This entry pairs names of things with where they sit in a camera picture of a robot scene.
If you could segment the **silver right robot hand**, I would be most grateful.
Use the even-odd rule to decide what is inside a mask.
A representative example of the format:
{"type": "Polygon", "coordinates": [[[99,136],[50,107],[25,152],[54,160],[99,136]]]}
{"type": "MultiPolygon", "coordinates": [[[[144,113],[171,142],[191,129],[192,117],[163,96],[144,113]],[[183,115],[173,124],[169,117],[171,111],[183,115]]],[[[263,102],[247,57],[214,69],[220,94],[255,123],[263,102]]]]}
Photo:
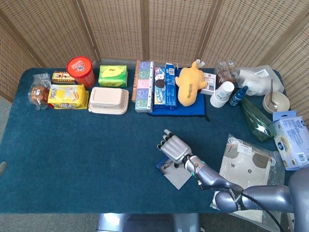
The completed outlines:
{"type": "Polygon", "coordinates": [[[161,150],[172,162],[177,165],[184,165],[187,169],[187,162],[193,155],[192,149],[178,136],[174,135],[168,129],[164,129],[163,140],[157,145],[157,148],[161,150]]]}

